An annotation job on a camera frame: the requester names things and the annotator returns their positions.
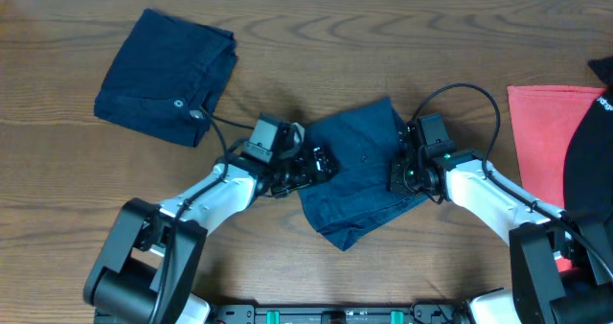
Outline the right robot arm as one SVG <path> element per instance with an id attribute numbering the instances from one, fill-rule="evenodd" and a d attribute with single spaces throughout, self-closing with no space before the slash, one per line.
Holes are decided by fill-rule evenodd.
<path id="1" fill-rule="evenodd" d="M 451 143 L 394 157 L 389 189 L 463 207 L 509 247 L 511 288 L 467 300 L 454 322 L 611 322 L 611 217 L 542 201 Z"/>

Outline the blue denim shorts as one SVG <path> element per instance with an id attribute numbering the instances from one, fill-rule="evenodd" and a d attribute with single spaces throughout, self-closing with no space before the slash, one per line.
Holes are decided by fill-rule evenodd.
<path id="1" fill-rule="evenodd" d="M 312 228 L 345 251 L 358 240 L 426 201 L 424 195 L 388 190 L 392 159 L 399 155 L 404 122 L 388 98 L 342 111 L 314 123 L 306 139 L 329 149 L 338 173 L 299 191 Z"/>

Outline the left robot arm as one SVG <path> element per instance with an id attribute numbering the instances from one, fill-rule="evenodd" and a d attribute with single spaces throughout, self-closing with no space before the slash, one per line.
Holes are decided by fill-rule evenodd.
<path id="1" fill-rule="evenodd" d="M 326 147 L 304 146 L 267 162 L 228 149 L 185 193 L 124 204 L 85 282 L 84 301 L 114 323 L 206 322 L 212 307 L 192 287 L 207 237 L 258 197 L 285 197 L 338 171 Z"/>

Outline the black printed garment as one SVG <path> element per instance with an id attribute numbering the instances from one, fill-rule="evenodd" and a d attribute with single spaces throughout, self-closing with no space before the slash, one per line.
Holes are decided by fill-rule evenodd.
<path id="1" fill-rule="evenodd" d="M 612 58 L 588 66 L 605 84 L 575 131 L 564 164 L 563 195 L 568 211 L 612 213 Z"/>

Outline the red cloth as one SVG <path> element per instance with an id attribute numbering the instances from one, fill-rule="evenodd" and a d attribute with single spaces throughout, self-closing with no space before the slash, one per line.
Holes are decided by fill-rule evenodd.
<path id="1" fill-rule="evenodd" d="M 580 121 L 603 93 L 599 88 L 542 85 L 508 88 L 521 183 L 562 207 L 566 152 Z"/>

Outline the folded dark navy shorts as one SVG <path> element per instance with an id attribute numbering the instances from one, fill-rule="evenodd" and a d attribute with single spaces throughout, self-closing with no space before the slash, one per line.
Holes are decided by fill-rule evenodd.
<path id="1" fill-rule="evenodd" d="M 94 115 L 197 147 L 238 61 L 230 31 L 143 11 L 106 73 Z"/>

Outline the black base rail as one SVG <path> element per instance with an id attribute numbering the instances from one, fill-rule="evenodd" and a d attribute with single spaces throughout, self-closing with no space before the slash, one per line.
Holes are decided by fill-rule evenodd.
<path id="1" fill-rule="evenodd" d="M 408 307 L 259 307 L 212 306 L 208 315 L 181 314 L 178 323 L 204 324 L 470 324 L 454 305 L 418 302 Z"/>

